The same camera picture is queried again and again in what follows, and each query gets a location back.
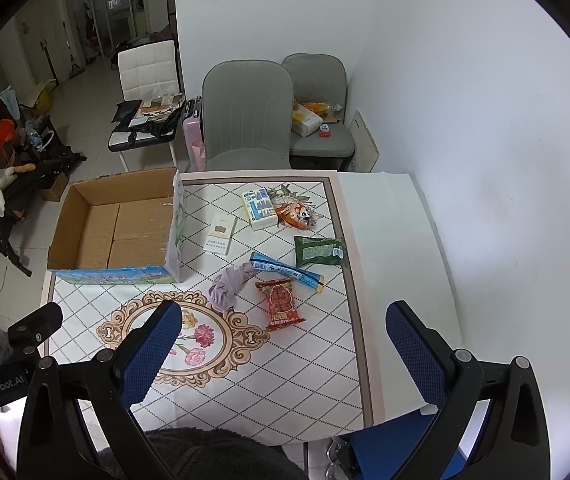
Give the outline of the flat board against wall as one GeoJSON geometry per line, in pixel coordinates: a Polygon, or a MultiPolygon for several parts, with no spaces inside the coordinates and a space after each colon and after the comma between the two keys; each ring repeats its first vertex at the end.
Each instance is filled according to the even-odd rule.
{"type": "Polygon", "coordinates": [[[349,132],[355,142],[355,152],[349,162],[351,172],[371,172],[379,158],[379,150],[372,133],[367,128],[362,114],[356,110],[349,132]]]}

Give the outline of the grey chair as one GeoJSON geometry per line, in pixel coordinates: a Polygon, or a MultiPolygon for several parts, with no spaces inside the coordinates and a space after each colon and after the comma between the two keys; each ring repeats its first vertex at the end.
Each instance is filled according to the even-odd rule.
{"type": "Polygon", "coordinates": [[[355,140],[345,125],[348,79],[343,62],[330,54],[294,53],[282,65],[293,80],[295,104],[322,119],[314,132],[291,133],[291,158],[332,160],[347,170],[355,140]]]}
{"type": "Polygon", "coordinates": [[[282,65],[225,61],[201,86],[206,169],[288,169],[294,84],[282,65]]]}

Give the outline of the white box on chair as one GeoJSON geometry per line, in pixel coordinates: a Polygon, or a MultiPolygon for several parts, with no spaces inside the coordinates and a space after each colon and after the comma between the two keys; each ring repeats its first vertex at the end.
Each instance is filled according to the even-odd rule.
{"type": "Polygon", "coordinates": [[[306,138],[319,130],[322,124],[323,119],[321,116],[299,103],[294,104],[293,112],[291,113],[291,128],[293,128],[294,133],[297,133],[302,138],[306,138]]]}

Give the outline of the pile of clothes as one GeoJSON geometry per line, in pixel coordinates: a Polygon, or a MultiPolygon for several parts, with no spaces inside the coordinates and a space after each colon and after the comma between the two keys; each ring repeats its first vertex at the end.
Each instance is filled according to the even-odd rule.
{"type": "Polygon", "coordinates": [[[32,201],[61,199],[72,173],[87,160],[63,142],[51,116],[18,102],[8,87],[0,92],[0,255],[31,276],[11,243],[12,229],[26,219],[32,201]]]}

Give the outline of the pink suitcase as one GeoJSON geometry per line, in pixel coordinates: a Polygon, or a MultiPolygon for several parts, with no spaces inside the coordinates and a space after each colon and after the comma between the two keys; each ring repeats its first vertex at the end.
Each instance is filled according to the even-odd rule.
{"type": "Polygon", "coordinates": [[[189,155],[189,170],[203,172],[206,169],[206,148],[201,132],[201,97],[185,103],[182,122],[183,138],[189,155]]]}

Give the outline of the grey chair back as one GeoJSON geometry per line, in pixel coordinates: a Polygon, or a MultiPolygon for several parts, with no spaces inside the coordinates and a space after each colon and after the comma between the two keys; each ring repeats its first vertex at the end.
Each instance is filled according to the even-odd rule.
{"type": "Polygon", "coordinates": [[[282,65],[293,80],[295,104],[322,119],[314,132],[291,133],[291,158],[332,160],[347,170],[355,140],[345,125],[348,79],[343,62],[330,54],[294,53],[282,65]]]}

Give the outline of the open cardboard box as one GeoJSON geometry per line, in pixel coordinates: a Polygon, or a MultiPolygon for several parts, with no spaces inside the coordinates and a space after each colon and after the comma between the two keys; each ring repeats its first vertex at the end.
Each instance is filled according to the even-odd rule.
{"type": "Polygon", "coordinates": [[[172,168],[114,174],[73,184],[48,251],[48,270],[80,285],[181,281],[186,213],[172,168]]]}

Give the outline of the red floral snack bag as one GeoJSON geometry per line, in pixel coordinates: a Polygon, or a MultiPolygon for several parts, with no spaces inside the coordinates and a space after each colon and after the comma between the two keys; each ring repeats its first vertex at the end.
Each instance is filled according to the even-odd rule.
{"type": "Polygon", "coordinates": [[[266,282],[258,282],[256,288],[264,294],[268,305],[268,332],[283,330],[288,326],[305,322],[295,305],[294,284],[292,278],[281,278],[266,282]]]}

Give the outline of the grey chair front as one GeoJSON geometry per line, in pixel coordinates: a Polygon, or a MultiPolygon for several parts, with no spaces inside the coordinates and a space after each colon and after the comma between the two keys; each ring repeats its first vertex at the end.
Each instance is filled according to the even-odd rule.
{"type": "Polygon", "coordinates": [[[206,169],[288,169],[294,84],[282,65],[225,61],[201,86],[206,169]]]}

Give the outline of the green snack bag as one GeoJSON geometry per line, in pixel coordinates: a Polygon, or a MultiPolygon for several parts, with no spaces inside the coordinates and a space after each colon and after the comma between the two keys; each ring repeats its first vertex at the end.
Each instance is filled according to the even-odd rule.
{"type": "Polygon", "coordinates": [[[337,238],[313,238],[295,236],[296,266],[343,266],[347,256],[345,243],[337,238]]]}

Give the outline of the blue chair seat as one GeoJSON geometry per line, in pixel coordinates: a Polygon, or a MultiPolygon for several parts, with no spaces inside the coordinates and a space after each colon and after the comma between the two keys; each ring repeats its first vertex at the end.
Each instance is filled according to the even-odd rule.
{"type": "Polygon", "coordinates": [[[333,437],[326,479],[391,479],[425,434],[434,415],[414,411],[385,424],[333,437]]]}

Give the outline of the yellow blue tissue pack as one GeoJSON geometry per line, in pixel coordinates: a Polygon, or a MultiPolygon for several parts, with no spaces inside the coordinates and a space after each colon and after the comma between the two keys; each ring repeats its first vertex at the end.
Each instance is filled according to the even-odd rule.
{"type": "Polygon", "coordinates": [[[266,188],[253,188],[243,192],[241,197],[249,224],[254,231],[268,229],[279,223],[279,217],[266,188]]]}

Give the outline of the blue long snack packet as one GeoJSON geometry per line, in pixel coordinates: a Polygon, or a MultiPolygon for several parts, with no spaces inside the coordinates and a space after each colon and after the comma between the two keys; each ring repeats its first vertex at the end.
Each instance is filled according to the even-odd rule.
{"type": "Polygon", "coordinates": [[[299,281],[299,283],[312,288],[315,292],[321,292],[325,286],[323,275],[290,266],[287,263],[264,255],[262,252],[253,252],[249,262],[256,271],[275,272],[285,276],[285,278],[293,278],[299,281]]]}

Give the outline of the white padded chair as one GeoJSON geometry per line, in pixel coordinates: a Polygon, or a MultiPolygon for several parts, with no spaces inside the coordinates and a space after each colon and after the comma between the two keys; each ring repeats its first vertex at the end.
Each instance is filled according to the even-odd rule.
{"type": "Polygon", "coordinates": [[[166,144],[171,162],[177,165],[174,140],[185,96],[175,43],[157,41],[119,52],[117,68],[122,102],[117,105],[107,148],[124,158],[125,152],[166,144]]]}

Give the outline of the orange snack wrapper pile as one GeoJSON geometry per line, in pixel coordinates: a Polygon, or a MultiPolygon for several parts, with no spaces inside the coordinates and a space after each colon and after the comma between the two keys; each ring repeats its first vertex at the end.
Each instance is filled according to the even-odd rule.
{"type": "Polygon", "coordinates": [[[280,222],[302,231],[311,231],[317,226],[319,215],[311,198],[292,190],[290,183],[272,186],[268,194],[280,222]]]}

